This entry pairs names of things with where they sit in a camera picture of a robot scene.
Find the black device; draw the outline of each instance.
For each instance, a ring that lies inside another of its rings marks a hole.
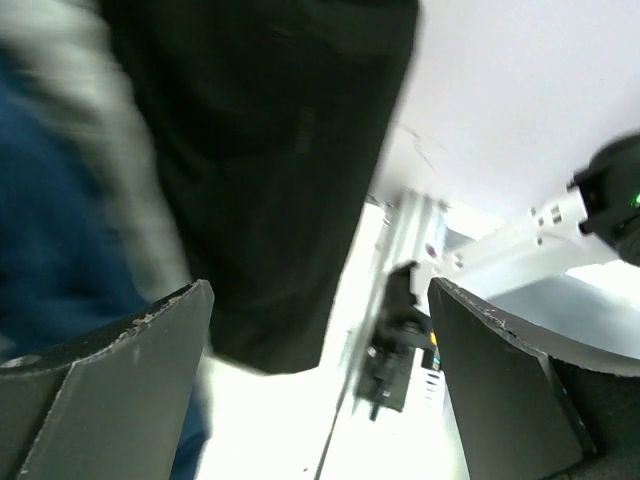
[[[409,262],[393,270],[371,344],[356,389],[356,396],[372,403],[370,419],[375,421],[381,407],[402,412],[411,377],[416,349],[431,358],[436,349],[432,341],[431,319],[416,306],[411,277],[418,266]]]

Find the gray sleeve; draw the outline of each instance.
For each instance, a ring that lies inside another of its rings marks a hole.
[[[108,33],[93,0],[5,0],[0,9],[0,42],[101,183],[136,283],[153,301],[190,277],[149,133]]]

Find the black jacket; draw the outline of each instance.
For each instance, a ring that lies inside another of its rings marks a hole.
[[[220,355],[318,364],[417,0],[104,0]]]

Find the white ceiling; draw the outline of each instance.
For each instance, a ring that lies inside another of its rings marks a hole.
[[[375,196],[411,186],[509,219],[640,128],[639,1],[422,4]]]

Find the white metal arm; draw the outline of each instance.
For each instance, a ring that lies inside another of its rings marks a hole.
[[[580,231],[586,218],[580,191],[573,188],[476,242],[425,260],[414,276],[415,291],[428,309],[427,289],[434,277],[488,299],[570,268],[617,259],[597,236]]]

